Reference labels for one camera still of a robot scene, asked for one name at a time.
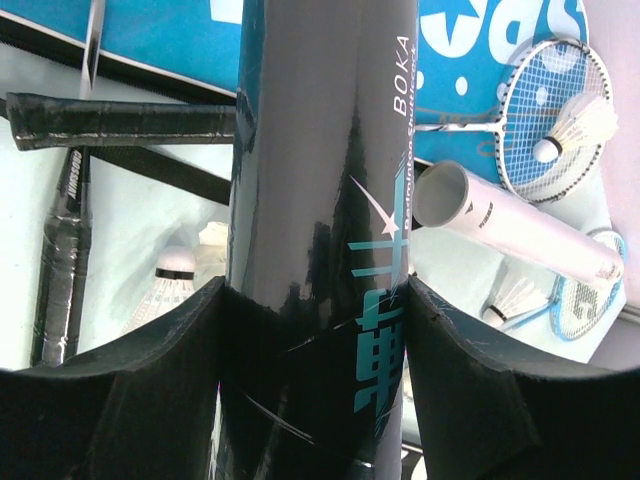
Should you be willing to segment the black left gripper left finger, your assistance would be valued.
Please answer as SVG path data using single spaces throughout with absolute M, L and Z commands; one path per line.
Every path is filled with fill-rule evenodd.
M 215 278 L 58 367 L 3 371 L 2 478 L 207 478 L 223 292 Z

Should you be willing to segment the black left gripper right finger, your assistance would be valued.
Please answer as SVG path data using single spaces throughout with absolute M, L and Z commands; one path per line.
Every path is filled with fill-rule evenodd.
M 432 479 L 635 479 L 639 373 L 522 343 L 409 280 L 405 337 Z

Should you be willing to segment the feather shuttlecock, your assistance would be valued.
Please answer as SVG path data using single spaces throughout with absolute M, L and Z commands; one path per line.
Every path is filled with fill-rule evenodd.
M 195 282 L 204 285 L 226 273 L 228 225 L 212 221 L 199 232 L 199 244 L 194 248 L 196 259 Z

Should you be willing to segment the black shuttlecock tube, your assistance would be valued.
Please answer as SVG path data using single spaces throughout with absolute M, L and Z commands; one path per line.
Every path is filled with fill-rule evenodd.
M 218 479 L 397 479 L 413 180 L 349 128 L 235 142 Z

